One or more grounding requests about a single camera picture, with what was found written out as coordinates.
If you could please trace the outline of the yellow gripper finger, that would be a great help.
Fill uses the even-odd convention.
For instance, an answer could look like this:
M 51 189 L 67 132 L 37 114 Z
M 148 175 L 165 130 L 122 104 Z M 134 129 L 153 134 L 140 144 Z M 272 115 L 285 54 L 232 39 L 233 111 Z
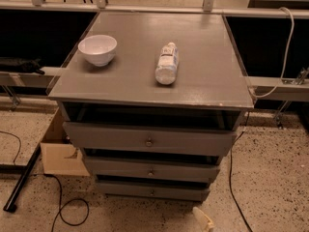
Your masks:
M 194 207 L 192 209 L 192 213 L 196 218 L 202 232 L 213 232 L 214 223 L 202 210 Z

